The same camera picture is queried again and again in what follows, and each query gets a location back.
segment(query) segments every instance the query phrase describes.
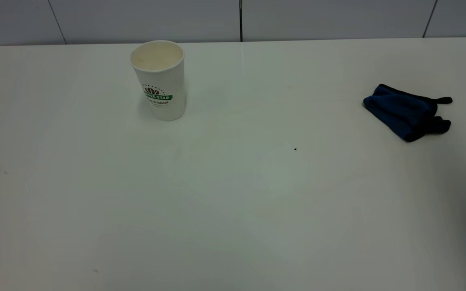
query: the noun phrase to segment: table surface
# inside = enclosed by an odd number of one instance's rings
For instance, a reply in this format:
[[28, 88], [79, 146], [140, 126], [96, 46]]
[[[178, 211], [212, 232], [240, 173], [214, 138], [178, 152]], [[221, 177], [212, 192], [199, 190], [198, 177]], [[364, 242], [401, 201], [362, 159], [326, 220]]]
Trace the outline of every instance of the table surface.
[[172, 122], [136, 46], [0, 47], [0, 291], [466, 290], [466, 38], [181, 44]]

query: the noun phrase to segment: white wall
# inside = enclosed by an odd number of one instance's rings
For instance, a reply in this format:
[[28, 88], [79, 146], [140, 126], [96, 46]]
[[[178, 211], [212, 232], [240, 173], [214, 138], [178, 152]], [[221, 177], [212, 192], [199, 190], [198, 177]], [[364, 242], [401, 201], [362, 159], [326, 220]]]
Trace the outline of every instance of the white wall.
[[422, 37], [434, 0], [243, 0], [244, 40]]
[[466, 36], [466, 0], [438, 0], [426, 37]]
[[47, 0], [0, 0], [0, 45], [63, 43]]
[[[0, 0], [0, 45], [239, 41], [239, 0]], [[435, 0], [243, 0], [245, 41], [422, 37]], [[426, 37], [466, 36], [438, 0]]]
[[239, 41], [238, 0], [50, 0], [68, 44]]

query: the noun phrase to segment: cup rim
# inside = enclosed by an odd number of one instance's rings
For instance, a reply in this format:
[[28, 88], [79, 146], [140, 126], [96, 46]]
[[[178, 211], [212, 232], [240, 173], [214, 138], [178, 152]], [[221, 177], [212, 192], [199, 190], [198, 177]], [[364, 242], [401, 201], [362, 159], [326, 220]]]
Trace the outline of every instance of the cup rim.
[[[151, 43], [153, 43], [153, 42], [168, 42], [168, 43], [170, 43], [170, 44], [175, 44], [175, 45], [178, 46], [178, 47], [181, 49], [181, 51], [183, 52], [183, 57], [181, 57], [181, 59], [180, 59], [175, 65], [170, 66], [170, 67], [168, 67], [168, 68], [161, 69], [161, 70], [144, 70], [144, 69], [142, 69], [142, 68], [138, 68], [137, 66], [135, 66], [135, 65], [133, 64], [133, 61], [132, 61], [132, 59], [131, 59], [132, 56], [133, 56], [133, 53], [134, 53], [135, 51], [137, 51], [139, 48], [141, 48], [142, 46], [144, 46], [145, 44], [151, 44]], [[131, 66], [132, 66], [133, 68], [135, 68], [136, 70], [139, 70], [139, 71], [141, 71], [141, 72], [159, 73], [159, 72], [164, 72], [164, 71], [167, 71], [167, 70], [171, 70], [171, 69], [175, 68], [176, 66], [179, 66], [179, 65], [183, 62], [185, 55], [186, 55], [186, 54], [184, 53], [183, 48], [181, 48], [181, 46], [180, 46], [179, 44], [177, 44], [177, 43], [175, 43], [175, 42], [173, 42], [173, 41], [170, 41], [170, 40], [152, 40], [152, 41], [147, 41], [147, 42], [145, 42], [144, 44], [141, 44], [140, 46], [138, 46], [137, 48], [135, 48], [135, 49], [131, 52], [131, 55], [129, 55], [129, 63], [131, 64]]]

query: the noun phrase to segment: white paper cup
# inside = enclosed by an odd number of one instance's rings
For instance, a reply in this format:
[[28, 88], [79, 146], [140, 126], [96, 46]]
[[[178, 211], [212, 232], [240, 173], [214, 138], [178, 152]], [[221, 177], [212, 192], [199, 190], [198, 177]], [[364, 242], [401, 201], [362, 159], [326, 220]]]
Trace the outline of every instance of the white paper cup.
[[131, 65], [154, 116], [180, 118], [186, 106], [183, 49], [168, 40], [149, 41], [131, 53]]

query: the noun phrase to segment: cup logo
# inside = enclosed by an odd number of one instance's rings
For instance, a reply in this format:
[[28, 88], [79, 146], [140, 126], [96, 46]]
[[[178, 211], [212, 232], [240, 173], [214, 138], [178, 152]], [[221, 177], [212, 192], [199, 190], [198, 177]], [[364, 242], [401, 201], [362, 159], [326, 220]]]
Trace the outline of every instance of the cup logo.
[[144, 84], [143, 91], [145, 92], [145, 96], [148, 98], [156, 100], [172, 100], [172, 95], [167, 95], [165, 91], [153, 85]]

